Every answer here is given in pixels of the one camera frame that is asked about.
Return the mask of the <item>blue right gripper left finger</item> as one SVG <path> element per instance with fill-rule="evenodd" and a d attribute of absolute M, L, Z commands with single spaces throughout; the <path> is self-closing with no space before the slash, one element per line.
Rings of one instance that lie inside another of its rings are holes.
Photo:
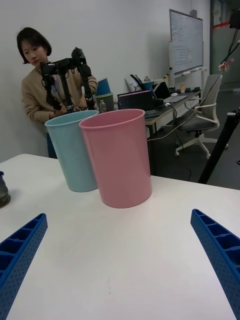
<path fill-rule="evenodd" d="M 0 243 L 1 320 L 7 318 L 47 228 L 47 216 L 41 213 Z"/>

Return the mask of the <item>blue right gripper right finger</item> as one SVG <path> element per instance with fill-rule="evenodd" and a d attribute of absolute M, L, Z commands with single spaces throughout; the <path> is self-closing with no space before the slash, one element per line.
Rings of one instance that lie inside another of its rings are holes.
<path fill-rule="evenodd" d="M 195 231 L 235 315 L 240 319 L 240 239 L 198 209 L 191 212 Z"/>

